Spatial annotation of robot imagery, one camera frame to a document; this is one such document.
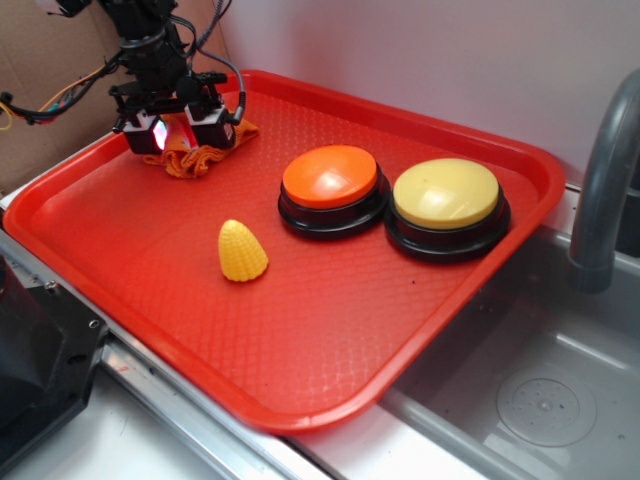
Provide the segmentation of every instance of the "red tray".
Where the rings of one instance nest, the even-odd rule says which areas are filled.
[[[108,136],[26,189],[7,231],[239,418],[276,433],[315,429],[372,404],[559,201],[564,175],[518,142],[262,72],[245,74],[260,135],[198,180],[178,180]],[[230,104],[236,84],[226,87]],[[331,242],[282,225],[291,160],[346,143],[392,182],[438,157],[483,163],[512,207],[486,257],[430,265],[398,253],[384,226]],[[258,280],[227,281],[222,223],[264,246]]]

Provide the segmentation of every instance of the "cardboard box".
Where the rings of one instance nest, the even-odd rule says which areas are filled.
[[[118,51],[113,23],[97,2],[74,18],[50,16],[34,0],[7,2],[0,22],[0,91],[13,94],[17,106],[37,110],[59,90],[93,72]],[[198,34],[213,14],[209,2],[190,1],[174,13],[191,21]],[[179,27],[185,42],[191,34]],[[226,56],[218,29],[207,49]],[[196,56],[196,71],[226,71],[226,67]],[[73,108],[48,125],[29,126],[13,119],[0,131],[0,194],[10,193],[74,152],[102,137],[116,120],[116,105],[107,91],[131,81],[120,68],[93,86]],[[7,115],[0,115],[0,127]]]

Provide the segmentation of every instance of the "black button base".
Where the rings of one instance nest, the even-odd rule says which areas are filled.
[[[454,263],[486,255],[506,235],[511,207],[502,192],[498,203],[483,220],[463,228],[435,230],[409,222],[389,200],[384,216],[387,237],[402,253],[425,262]]]
[[[374,226],[384,215],[391,196],[389,180],[377,167],[376,184],[360,200],[344,207],[313,209],[295,203],[280,185],[278,211],[284,225],[296,235],[314,240],[337,240],[361,233]]]

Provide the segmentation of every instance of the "white wall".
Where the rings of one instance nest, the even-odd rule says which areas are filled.
[[[640,67],[638,0],[235,0],[223,31],[241,68],[525,141],[572,183]]]

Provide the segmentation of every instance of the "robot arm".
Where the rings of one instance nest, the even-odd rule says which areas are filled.
[[[231,148],[233,125],[240,122],[244,99],[232,115],[226,109],[216,84],[227,81],[215,72],[196,74],[188,50],[178,34],[172,15],[174,0],[97,0],[111,18],[120,37],[118,64],[135,76],[135,81],[114,86],[109,94],[118,105],[115,132],[124,132],[135,153],[159,153],[153,129],[159,116],[185,111],[200,145]],[[36,0],[46,12],[73,17],[91,0]]]

